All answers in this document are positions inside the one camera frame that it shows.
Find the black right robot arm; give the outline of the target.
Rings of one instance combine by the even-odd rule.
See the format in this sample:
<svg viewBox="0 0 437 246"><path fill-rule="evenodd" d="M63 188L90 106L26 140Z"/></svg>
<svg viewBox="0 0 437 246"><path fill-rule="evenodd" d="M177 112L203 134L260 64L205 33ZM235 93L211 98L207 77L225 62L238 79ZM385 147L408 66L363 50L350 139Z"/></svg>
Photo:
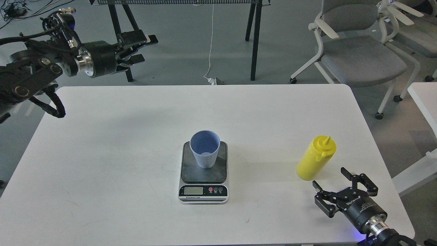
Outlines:
<svg viewBox="0 0 437 246"><path fill-rule="evenodd" d="M315 204L329 217L342 212L356 230L366 238L358 246L416 246L412 238L399 234L385 224L387 212L373 199L377 196L378 187L362 173L351 174L345 167L341 173L351 181L351 186L339 192L329 192L314 180L316 190Z"/></svg>

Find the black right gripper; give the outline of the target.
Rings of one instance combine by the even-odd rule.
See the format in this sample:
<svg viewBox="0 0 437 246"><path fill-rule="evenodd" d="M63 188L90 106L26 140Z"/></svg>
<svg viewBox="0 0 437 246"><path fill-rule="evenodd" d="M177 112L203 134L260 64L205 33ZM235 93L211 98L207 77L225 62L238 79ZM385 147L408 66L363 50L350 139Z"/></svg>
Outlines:
<svg viewBox="0 0 437 246"><path fill-rule="evenodd" d="M361 234L370 233L368 222L370 219L376 218L383 222L387 219L387 212L371 199L377 196L378 187L364 173L351 174L345 167L342 167L340 171L352 182L351 187L338 193L328 192L324 191L317 181L312 181L316 191L315 204L329 218L333 218L340 210ZM358 183L364 185L367 191L359 190Z"/></svg>

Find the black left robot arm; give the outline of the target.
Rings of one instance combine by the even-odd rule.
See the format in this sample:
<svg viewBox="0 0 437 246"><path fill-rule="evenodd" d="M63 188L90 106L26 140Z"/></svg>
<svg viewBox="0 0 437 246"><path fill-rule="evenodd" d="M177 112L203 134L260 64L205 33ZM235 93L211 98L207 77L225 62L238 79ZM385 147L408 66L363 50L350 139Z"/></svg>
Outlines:
<svg viewBox="0 0 437 246"><path fill-rule="evenodd" d="M1 122L8 119L11 110L24 101L31 101L48 114L63 118L64 105L56 95L56 78L84 72L91 78L125 72L133 81L130 68L144 62L138 51L158 43L155 35L145 35L138 28L128 5L123 8L133 31L121 32L116 9L109 5L117 42L81 42L75 32L75 9L64 8L42 19L44 31L38 34L2 38L1 45L23 42L26 50L12 54L10 62L1 66Z"/></svg>

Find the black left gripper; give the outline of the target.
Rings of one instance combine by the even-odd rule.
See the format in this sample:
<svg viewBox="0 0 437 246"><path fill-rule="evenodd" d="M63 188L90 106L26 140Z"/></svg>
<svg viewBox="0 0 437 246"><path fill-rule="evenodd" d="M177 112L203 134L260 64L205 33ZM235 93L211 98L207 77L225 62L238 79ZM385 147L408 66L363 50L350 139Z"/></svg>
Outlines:
<svg viewBox="0 0 437 246"><path fill-rule="evenodd" d="M127 60L116 59L117 49L137 51L144 46L157 44L155 35L145 35L142 30L122 32L117 35L118 44L105 41L82 43L77 56L79 72L91 78L126 72L133 65L145 62L142 54L132 55Z"/></svg>

